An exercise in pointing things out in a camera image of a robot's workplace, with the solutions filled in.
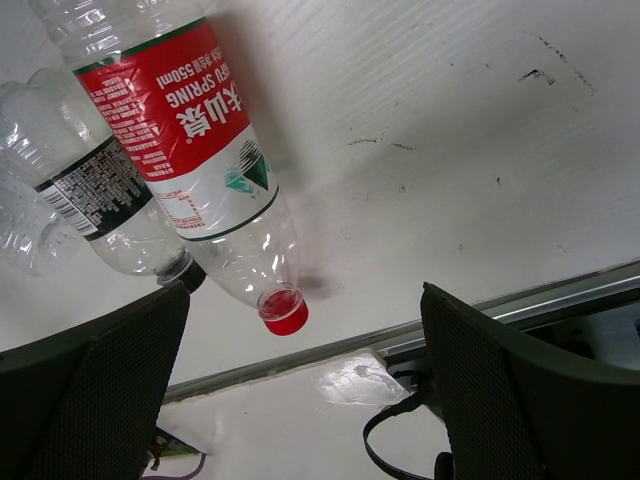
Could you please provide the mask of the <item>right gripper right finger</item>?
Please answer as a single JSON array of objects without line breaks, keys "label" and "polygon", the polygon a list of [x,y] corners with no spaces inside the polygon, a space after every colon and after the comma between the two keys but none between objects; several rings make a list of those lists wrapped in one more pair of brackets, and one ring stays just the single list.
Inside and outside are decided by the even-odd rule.
[{"label": "right gripper right finger", "polygon": [[433,284],[420,311],[454,478],[638,478],[638,371],[562,350]]}]

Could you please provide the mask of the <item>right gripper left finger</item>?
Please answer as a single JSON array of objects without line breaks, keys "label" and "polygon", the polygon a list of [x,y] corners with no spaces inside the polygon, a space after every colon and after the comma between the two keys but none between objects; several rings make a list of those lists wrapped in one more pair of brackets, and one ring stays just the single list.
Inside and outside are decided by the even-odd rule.
[{"label": "right gripper left finger", "polygon": [[189,307],[176,283],[2,352],[2,478],[140,478]]}]

